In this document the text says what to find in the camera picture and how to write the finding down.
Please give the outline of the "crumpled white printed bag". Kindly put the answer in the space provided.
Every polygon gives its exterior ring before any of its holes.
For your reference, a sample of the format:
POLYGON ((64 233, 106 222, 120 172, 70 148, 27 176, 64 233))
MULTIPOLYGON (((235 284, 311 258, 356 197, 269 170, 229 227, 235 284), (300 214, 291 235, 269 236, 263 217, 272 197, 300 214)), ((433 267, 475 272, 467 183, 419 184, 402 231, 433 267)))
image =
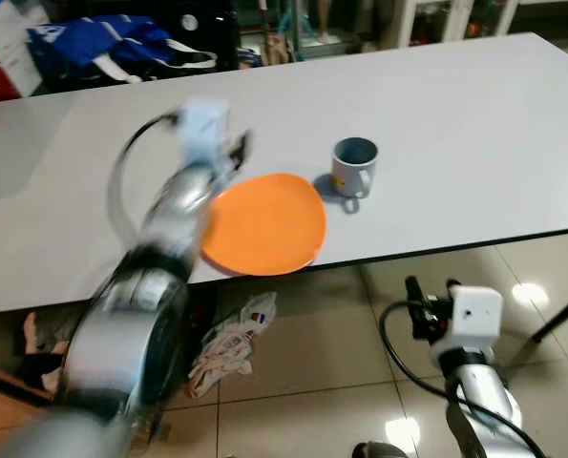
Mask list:
POLYGON ((234 372, 252 374, 254 341, 278 314, 276 298, 278 293, 274 291, 250 297, 235 314, 206 332, 200 353, 188 372, 189 397, 203 397, 219 380, 234 372))

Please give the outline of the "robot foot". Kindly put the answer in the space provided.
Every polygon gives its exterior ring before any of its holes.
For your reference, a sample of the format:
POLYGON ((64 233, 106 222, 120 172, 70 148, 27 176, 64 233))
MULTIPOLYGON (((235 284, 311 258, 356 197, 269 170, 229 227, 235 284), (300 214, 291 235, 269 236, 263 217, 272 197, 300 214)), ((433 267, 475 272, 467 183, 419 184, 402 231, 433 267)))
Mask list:
POLYGON ((388 442, 358 442, 350 453, 350 458, 410 458, 409 455, 388 442))

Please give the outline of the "white paper sheet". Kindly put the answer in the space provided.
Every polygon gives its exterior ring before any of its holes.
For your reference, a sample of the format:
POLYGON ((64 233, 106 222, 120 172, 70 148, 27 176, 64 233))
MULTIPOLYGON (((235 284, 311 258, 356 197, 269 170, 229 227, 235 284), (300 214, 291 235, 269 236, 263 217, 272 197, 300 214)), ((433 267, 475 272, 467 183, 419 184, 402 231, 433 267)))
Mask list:
POLYGON ((28 50, 28 30, 49 21, 40 0, 0 0, 0 55, 16 57, 14 82, 23 97, 32 95, 42 83, 28 50))

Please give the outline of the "orange plate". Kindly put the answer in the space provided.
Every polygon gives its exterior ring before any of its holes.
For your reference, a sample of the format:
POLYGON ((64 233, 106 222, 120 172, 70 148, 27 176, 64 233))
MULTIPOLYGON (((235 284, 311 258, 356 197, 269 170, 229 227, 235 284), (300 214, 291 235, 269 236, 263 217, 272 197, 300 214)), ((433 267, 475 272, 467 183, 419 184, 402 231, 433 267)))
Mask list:
POLYGON ((250 178, 211 205, 201 253, 220 270, 269 278, 309 266, 326 241, 326 207, 308 179, 250 178))

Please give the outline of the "pile of clothes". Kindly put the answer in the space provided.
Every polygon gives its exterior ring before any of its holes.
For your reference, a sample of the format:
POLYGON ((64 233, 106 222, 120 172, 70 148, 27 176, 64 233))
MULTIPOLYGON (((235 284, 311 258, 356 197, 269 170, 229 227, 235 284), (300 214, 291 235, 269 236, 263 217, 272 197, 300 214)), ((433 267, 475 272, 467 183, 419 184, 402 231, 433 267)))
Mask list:
POLYGON ((31 311, 22 323, 23 357, 18 379, 53 394, 58 389, 61 367, 78 322, 77 311, 31 311))

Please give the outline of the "black appliance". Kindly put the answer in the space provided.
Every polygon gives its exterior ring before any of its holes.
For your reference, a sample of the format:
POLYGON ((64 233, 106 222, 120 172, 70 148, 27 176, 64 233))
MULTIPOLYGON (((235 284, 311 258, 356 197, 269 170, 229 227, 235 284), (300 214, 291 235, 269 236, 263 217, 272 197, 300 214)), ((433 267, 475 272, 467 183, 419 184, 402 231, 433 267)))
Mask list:
POLYGON ((217 56, 217 70, 239 69, 239 22, 225 0, 186 0, 166 5, 158 22, 180 43, 217 56))

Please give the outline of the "grey mug with print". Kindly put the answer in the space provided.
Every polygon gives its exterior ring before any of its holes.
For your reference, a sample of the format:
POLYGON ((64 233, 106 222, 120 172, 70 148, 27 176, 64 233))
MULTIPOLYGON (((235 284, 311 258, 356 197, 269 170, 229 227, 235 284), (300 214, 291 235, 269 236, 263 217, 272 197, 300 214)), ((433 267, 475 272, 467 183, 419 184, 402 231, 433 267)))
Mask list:
POLYGON ((372 174, 378 158, 374 141, 361 136, 348 136, 333 147, 331 178, 340 196, 364 199, 372 186, 372 174))

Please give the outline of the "black table leg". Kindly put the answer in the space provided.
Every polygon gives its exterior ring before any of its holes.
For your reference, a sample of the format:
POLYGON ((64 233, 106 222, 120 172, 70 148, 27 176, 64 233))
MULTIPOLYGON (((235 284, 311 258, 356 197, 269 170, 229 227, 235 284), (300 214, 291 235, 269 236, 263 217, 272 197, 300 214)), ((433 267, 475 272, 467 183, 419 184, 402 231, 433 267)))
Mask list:
POLYGON ((536 333, 533 333, 529 341, 533 344, 539 344, 542 340, 545 340, 550 333, 557 330, 562 324, 566 323, 568 320, 568 304, 564 305, 561 310, 554 316, 553 319, 549 320, 544 326, 542 326, 536 333))

